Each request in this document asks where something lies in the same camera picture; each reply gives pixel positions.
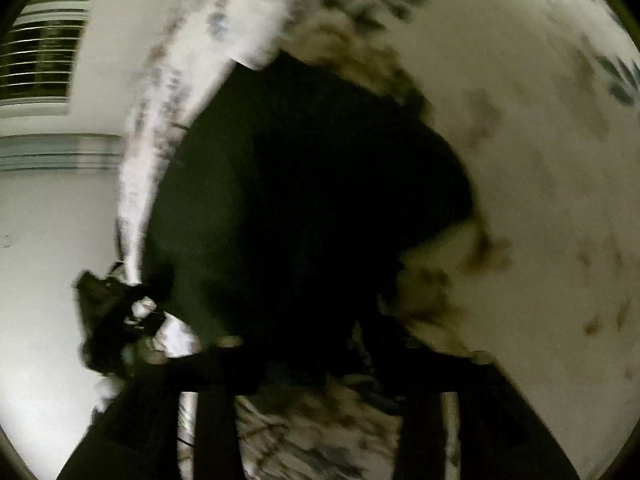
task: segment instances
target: wall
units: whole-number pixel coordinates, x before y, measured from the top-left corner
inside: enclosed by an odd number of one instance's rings
[[[72,83],[70,114],[7,118],[0,136],[120,134],[135,76],[175,0],[91,0]]]
[[[72,283],[113,262],[116,197],[114,173],[0,174],[0,426],[39,480],[56,477],[96,402]]]

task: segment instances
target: dark green fabric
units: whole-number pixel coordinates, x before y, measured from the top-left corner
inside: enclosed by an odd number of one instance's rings
[[[236,66],[178,147],[143,279],[205,345],[241,335],[323,377],[399,252],[471,211],[439,136],[282,55],[261,72]]]

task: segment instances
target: white wall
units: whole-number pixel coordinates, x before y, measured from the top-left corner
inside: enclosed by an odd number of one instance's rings
[[[132,80],[161,33],[175,0],[91,0],[67,116],[4,119],[0,136],[120,134]]]
[[[113,173],[0,174],[0,425],[39,480],[57,476],[96,402],[72,283],[114,261],[116,197]]]

